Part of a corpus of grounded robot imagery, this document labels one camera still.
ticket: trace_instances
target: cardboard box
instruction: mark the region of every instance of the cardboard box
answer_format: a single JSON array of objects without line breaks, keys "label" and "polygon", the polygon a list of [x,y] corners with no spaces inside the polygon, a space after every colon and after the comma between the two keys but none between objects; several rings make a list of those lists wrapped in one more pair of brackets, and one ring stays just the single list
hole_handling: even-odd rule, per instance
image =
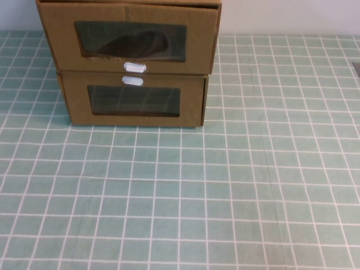
[{"label": "cardboard box", "polygon": [[210,74],[221,0],[37,0],[61,71]]},{"label": "cardboard box", "polygon": [[[142,85],[124,83],[129,76]],[[73,124],[204,124],[208,76],[63,71],[58,80]]]}]

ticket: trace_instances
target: table surface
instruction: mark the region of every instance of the table surface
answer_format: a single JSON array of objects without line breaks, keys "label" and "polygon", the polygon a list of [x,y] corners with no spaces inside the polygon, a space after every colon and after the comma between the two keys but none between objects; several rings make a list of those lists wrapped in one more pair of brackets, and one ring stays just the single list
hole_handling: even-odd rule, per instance
[{"label": "table surface", "polygon": [[360,269],[360,37],[219,37],[203,128],[72,126],[0,31],[0,269]]}]

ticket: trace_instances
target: white handle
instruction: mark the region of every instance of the white handle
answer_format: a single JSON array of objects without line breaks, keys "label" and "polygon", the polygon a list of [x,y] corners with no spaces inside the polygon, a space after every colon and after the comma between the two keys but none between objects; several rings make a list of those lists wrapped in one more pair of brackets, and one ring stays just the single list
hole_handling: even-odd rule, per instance
[{"label": "white handle", "polygon": [[123,76],[123,83],[130,84],[131,86],[142,86],[144,81],[141,78]]},{"label": "white handle", "polygon": [[126,62],[124,68],[127,72],[143,73],[146,70],[146,65]]}]

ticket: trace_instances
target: stacked drawers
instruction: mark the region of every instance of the stacked drawers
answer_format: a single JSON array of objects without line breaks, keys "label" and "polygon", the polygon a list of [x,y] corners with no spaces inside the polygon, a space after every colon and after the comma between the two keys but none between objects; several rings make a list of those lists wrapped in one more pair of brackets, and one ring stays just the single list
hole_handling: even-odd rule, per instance
[{"label": "stacked drawers", "polygon": [[204,123],[220,0],[37,0],[71,120]]}]

